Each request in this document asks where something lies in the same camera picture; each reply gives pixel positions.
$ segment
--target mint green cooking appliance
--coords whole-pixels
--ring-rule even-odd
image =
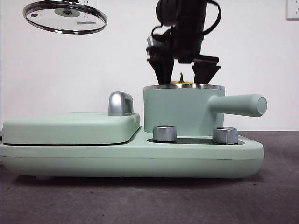
[[[1,162],[41,180],[253,175],[262,165],[263,145],[242,136],[235,144],[220,144],[213,141],[213,130],[223,126],[224,112],[261,116],[266,101],[255,94],[224,95],[224,87],[213,85],[145,87],[144,128],[132,97],[123,92],[111,94],[106,113],[9,119],[3,125]],[[175,141],[153,139],[154,127],[161,125],[176,127]]]

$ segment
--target wall outlet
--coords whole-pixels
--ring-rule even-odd
[[[79,0],[79,3],[91,6],[93,8],[98,8],[98,0]]]
[[[299,0],[286,1],[286,19],[299,20]]]

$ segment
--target metal rim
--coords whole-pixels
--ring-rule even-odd
[[[32,12],[43,10],[43,9],[53,9],[53,8],[75,9],[80,12],[85,12],[101,19],[104,22],[104,25],[98,29],[74,31],[74,30],[65,30],[65,29],[55,29],[55,28],[43,26],[27,19],[27,15]],[[35,27],[38,27],[43,30],[55,32],[55,33],[60,33],[60,34],[93,34],[93,33],[100,32],[107,25],[107,17],[100,10],[97,10],[93,7],[84,4],[70,2],[70,1],[62,1],[62,0],[39,1],[39,2],[29,4],[25,6],[23,9],[23,16],[31,25]]]
[[[144,90],[160,90],[160,89],[212,89],[225,90],[221,85],[204,85],[204,84],[169,84],[169,85],[150,85],[144,87]]]

